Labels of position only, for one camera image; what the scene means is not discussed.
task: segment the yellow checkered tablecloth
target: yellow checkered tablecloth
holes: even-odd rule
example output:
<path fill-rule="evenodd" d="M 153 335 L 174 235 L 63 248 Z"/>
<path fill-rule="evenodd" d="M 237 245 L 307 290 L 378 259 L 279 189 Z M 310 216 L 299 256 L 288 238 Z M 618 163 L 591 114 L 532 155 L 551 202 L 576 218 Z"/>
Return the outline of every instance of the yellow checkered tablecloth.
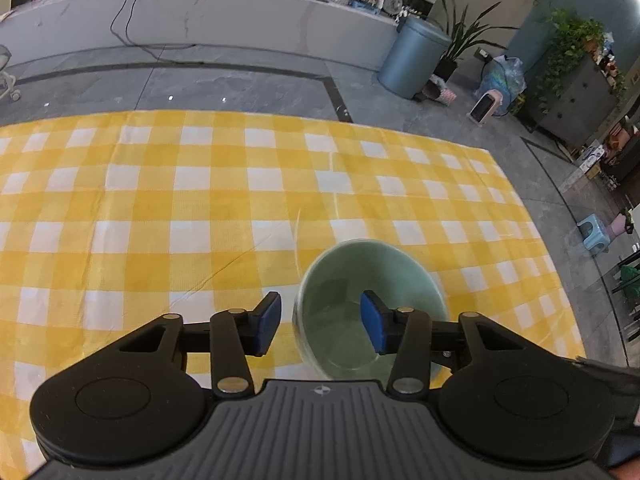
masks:
<path fill-rule="evenodd" d="M 305 269 L 350 238 L 401 246 L 452 319 L 477 310 L 582 354 L 554 265 L 491 155 L 331 121 L 124 112 L 0 128 L 0 476 L 41 456 L 36 387 L 124 333 L 283 299 L 257 384 L 305 373 L 291 327 Z M 200 380 L 208 358 L 189 371 Z"/>

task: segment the clear plastic bag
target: clear plastic bag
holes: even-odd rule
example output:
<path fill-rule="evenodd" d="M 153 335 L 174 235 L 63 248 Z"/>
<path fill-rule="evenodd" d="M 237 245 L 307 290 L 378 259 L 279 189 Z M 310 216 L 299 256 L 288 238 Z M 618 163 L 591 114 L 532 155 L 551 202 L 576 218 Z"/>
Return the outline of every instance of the clear plastic bag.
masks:
<path fill-rule="evenodd" d="M 522 71 L 522 62 L 517 57 L 494 57 L 484 68 L 484 77 L 480 88 L 474 95 L 481 98 L 489 90 L 497 90 L 502 94 L 502 104 L 494 115 L 505 115 L 511 102 L 527 87 Z"/>

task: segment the black circular cover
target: black circular cover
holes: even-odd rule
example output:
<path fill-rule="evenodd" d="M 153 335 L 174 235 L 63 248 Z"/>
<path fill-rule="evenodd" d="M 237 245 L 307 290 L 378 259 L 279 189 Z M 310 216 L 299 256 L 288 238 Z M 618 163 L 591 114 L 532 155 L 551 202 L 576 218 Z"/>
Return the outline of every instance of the black circular cover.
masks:
<path fill-rule="evenodd" d="M 455 437 L 509 463 L 551 465 L 598 452 L 614 419 L 604 384 L 552 356 L 491 354 L 451 376 L 438 396 Z"/>
<path fill-rule="evenodd" d="M 52 458 L 117 466 L 177 447 L 204 416 L 198 383 L 152 354 L 81 361 L 48 379 L 31 400 L 31 422 Z"/>

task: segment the floor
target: floor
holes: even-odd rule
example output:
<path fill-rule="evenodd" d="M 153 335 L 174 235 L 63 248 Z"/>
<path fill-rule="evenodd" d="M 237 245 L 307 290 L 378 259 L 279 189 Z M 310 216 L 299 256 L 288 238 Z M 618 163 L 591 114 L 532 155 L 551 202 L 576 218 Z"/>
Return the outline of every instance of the floor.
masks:
<path fill-rule="evenodd" d="M 55 56 L 10 67 L 22 98 L 0 102 L 0 126 L 47 117 L 133 109 L 268 112 L 353 121 L 451 140 L 488 150 L 510 179 L 556 265 L 590 358 L 640 365 L 634 305 L 612 294 L 617 263 L 632 253 L 636 235 L 623 235 L 593 258 L 582 247 L 576 221 L 618 211 L 598 180 L 571 178 L 576 167 L 555 142 L 507 116 L 484 127 L 466 113 L 471 92 L 452 84 L 449 107 L 399 98 L 368 70 L 301 56 L 194 46 L 109 48 Z"/>

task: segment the power socket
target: power socket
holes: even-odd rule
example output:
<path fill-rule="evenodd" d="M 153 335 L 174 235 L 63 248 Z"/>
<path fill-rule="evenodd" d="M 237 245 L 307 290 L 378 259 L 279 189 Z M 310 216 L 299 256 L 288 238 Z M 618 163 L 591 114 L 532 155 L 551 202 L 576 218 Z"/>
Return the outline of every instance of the power socket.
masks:
<path fill-rule="evenodd" d="M 476 50 L 476 53 L 474 54 L 474 57 L 482 61 L 484 64 L 487 64 L 492 60 L 491 54 L 489 54 L 483 48 L 478 48 L 478 50 Z"/>

